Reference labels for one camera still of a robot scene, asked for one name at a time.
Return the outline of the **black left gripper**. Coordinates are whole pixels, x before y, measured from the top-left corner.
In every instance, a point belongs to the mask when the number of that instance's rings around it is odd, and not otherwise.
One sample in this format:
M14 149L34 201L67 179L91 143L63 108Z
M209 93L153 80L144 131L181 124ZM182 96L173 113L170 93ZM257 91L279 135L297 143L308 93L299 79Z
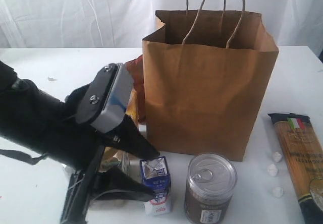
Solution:
M152 160L160 156L140 133L132 118L124 115L122 122L110 135L103 135L91 126L78 124L78 106L89 85L75 89L66 102L40 93L42 113L48 120L44 152L50 158L70 166L73 171L66 192L60 218L61 223L85 223L90 202L96 200L135 200L147 202L154 198L154 191L121 171L112 167L100 172L99 166L104 147L111 146L112 136L117 149L143 159Z

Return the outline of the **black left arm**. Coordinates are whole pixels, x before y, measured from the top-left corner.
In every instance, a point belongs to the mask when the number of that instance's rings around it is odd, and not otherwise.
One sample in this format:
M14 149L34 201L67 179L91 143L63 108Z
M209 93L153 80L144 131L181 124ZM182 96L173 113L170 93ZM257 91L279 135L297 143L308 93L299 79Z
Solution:
M111 63L91 83L60 101L1 64L1 136L38 157L6 149L1 155L30 165L51 158L74 170L61 223L85 223L89 204L96 199L147 202L155 197L150 187L117 166L99 170L107 147L143 160L159 156L126 114L132 89L133 78L125 65Z

